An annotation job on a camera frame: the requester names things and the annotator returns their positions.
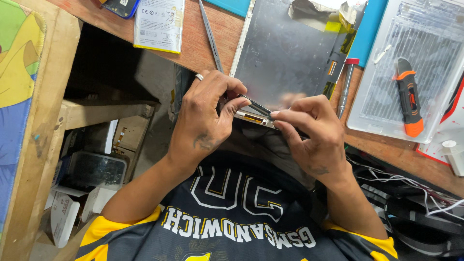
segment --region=yellow tape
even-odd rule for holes
[[[340,31],[341,26],[342,24],[339,22],[328,21],[327,24],[325,24],[325,30],[338,33]]]
[[[155,51],[172,52],[172,53],[180,54],[180,52],[176,52],[176,51],[164,50],[164,49],[153,48],[153,47],[147,47],[147,46],[134,45],[134,47],[136,47],[136,48],[143,48],[143,49],[150,49],[150,50],[155,50]]]

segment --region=silver ring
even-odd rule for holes
[[[195,75],[195,77],[197,77],[198,80],[200,80],[200,81],[204,79],[204,78],[203,78],[203,75],[201,75],[201,74],[199,74],[199,73],[197,73],[197,75]]]

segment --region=wooden desk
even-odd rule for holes
[[[85,22],[108,31],[129,42],[134,39],[134,20],[124,20],[112,12],[100,9],[93,0],[48,0]],[[235,50],[243,27],[243,18],[224,11],[209,3],[204,3],[214,34],[224,71],[229,73]],[[206,29],[197,0],[186,0],[182,53],[154,53],[195,72],[203,69],[214,70],[216,65],[208,42]],[[355,93],[361,80],[362,70],[354,71],[348,103],[342,118],[345,124]],[[345,79],[345,71],[340,77],[331,104],[336,110],[340,97],[340,86]],[[385,136],[364,133],[345,128],[345,142],[369,153],[385,162],[420,177],[445,190],[464,197],[464,179],[453,175],[451,169],[413,151],[415,143]]]

